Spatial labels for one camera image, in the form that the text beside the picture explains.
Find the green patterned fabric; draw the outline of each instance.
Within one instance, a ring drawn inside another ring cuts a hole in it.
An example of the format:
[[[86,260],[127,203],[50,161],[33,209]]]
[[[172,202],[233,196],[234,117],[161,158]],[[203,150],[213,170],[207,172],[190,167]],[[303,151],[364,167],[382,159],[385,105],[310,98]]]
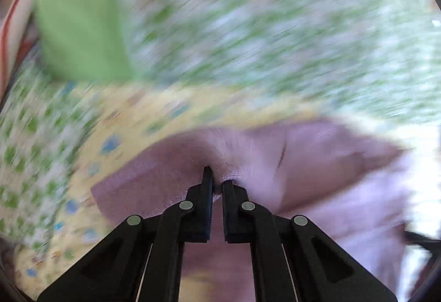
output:
[[[371,115],[441,121],[428,0],[121,0],[138,77],[299,92]]]
[[[43,253],[94,109],[51,83],[34,49],[0,113],[0,234]]]

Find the metal pin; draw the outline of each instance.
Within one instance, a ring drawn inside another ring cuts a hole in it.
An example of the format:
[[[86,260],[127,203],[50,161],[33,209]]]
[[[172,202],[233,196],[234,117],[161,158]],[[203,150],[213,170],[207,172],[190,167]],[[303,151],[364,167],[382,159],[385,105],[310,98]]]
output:
[[[127,223],[130,226],[136,226],[141,222],[141,218],[138,215],[132,215],[127,218]]]
[[[246,211],[253,211],[256,208],[256,205],[254,205],[254,203],[252,203],[251,201],[246,201],[244,203],[242,203],[242,209],[246,210]]]
[[[305,226],[308,223],[308,219],[305,216],[299,215],[294,218],[294,223],[299,226]]]
[[[185,200],[179,204],[181,210],[190,210],[193,207],[193,203],[191,201]]]

